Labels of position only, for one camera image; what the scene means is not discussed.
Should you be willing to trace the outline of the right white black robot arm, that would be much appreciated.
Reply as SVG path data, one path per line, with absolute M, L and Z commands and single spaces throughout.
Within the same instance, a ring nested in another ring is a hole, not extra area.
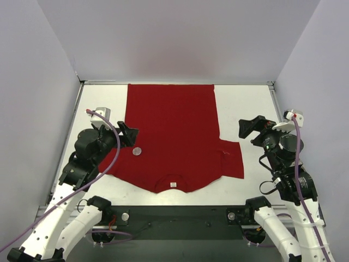
M 318 194 L 312 177 L 303 168 L 300 153 L 304 147 L 300 128 L 304 117 L 285 111 L 284 121 L 276 123 L 264 116 L 239 120 L 239 137 L 252 132 L 258 136 L 251 144 L 261 147 L 269 164 L 262 164 L 272 175 L 274 190 L 279 192 L 295 234 L 292 235 L 274 212 L 266 194 L 246 200 L 246 214 L 273 242 L 283 261 L 334 261 L 324 230 Z

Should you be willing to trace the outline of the red t-shirt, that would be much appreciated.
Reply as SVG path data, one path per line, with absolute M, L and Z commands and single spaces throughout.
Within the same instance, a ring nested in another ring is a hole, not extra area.
M 240 144 L 220 138 L 213 85 L 130 84 L 125 123 L 139 130 L 141 153 L 112 150 L 99 171 L 153 193 L 244 177 Z

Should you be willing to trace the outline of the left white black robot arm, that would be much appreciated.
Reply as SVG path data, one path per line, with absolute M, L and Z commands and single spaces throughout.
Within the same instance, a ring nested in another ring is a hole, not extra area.
M 111 202 L 93 196 L 88 199 L 87 207 L 68 222 L 92 183 L 101 178 L 99 165 L 106 156 L 113 149 L 119 151 L 134 146 L 138 129 L 129 128 L 122 121 L 117 124 L 117 128 L 109 122 L 98 127 L 93 122 L 90 129 L 78 134 L 75 151 L 63 168 L 45 213 L 29 227 L 32 232 L 27 240 L 9 251 L 8 261 L 66 261 L 76 244 L 94 225 L 107 224 L 111 220 Z

